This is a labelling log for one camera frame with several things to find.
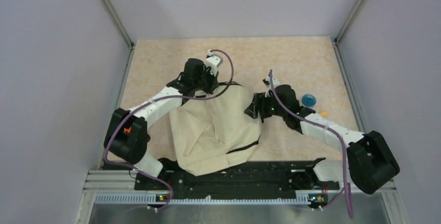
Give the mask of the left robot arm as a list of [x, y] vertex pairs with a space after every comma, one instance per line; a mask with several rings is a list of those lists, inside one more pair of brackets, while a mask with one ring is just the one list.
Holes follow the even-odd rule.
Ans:
[[121, 158], [133, 169], [147, 174], [147, 183], [154, 189], [166, 185], [163, 165], [147, 151], [148, 129], [170, 111], [179, 108], [197, 91], [212, 94], [219, 86], [220, 56], [212, 55], [202, 61], [190, 58], [179, 76], [166, 84], [155, 96], [128, 110], [116, 109], [106, 133], [104, 148]]

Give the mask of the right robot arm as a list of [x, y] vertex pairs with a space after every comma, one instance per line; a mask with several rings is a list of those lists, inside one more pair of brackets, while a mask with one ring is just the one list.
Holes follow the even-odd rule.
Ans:
[[342, 153], [342, 160], [323, 160], [305, 174], [305, 182], [312, 189], [320, 188], [326, 181], [347, 181], [362, 192], [373, 194], [400, 173], [381, 133], [375, 130], [363, 133], [325, 119], [302, 106], [289, 85], [255, 93], [244, 113], [261, 120], [281, 117], [288, 128], [315, 137]]

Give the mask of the blue lidded jar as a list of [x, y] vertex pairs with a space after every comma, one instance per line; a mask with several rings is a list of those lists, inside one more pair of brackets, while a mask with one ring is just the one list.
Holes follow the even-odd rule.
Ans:
[[301, 103], [304, 107], [312, 109], [317, 104], [317, 99], [312, 94], [304, 94], [301, 98]]

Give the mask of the beige canvas backpack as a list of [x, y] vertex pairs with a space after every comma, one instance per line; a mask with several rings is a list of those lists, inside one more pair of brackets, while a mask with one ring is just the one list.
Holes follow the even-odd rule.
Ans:
[[208, 100], [189, 100], [170, 112], [178, 166], [202, 176], [245, 163], [257, 148], [261, 122], [245, 114], [253, 94], [232, 84]]

